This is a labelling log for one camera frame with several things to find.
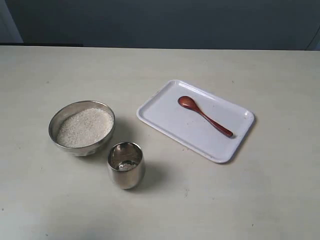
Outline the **small steel cup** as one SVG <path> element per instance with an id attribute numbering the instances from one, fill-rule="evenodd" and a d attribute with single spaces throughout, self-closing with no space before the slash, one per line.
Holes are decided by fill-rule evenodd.
<path id="1" fill-rule="evenodd" d="M 114 145 L 107 158 L 107 167 L 109 177 L 116 186 L 123 190 L 136 187 L 146 171 L 142 149 L 134 142 Z"/>

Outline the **white plastic tray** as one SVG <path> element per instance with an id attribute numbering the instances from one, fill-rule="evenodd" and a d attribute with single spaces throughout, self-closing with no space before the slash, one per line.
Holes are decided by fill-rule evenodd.
<path id="1" fill-rule="evenodd" d="M 233 136 L 225 136 L 198 113 L 180 106 L 178 99 L 182 96 L 194 99 L 208 117 Z M 219 164 L 231 160 L 255 122 L 251 111 L 182 80 L 168 81 L 138 108 L 136 115 L 145 124 Z"/>

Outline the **brown wooden spoon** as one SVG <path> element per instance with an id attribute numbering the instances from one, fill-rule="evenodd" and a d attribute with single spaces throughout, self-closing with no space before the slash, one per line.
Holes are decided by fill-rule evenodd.
<path id="1" fill-rule="evenodd" d="M 197 103 L 189 96 L 181 96 L 177 100 L 178 104 L 183 108 L 194 111 L 201 115 L 204 119 L 206 119 L 214 128 L 216 128 L 220 133 L 225 135 L 228 138 L 232 138 L 234 136 L 233 132 L 220 125 L 218 122 L 214 121 L 210 117 L 208 117 L 197 105 Z"/>

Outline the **steel bowl with rice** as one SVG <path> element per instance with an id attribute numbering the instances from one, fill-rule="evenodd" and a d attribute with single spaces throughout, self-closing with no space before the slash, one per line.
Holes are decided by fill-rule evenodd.
<path id="1" fill-rule="evenodd" d="M 108 105 L 84 100 L 59 110 L 49 123 L 48 134 L 61 150 L 76 157 L 86 157 L 111 140 L 115 126 L 115 114 Z"/>

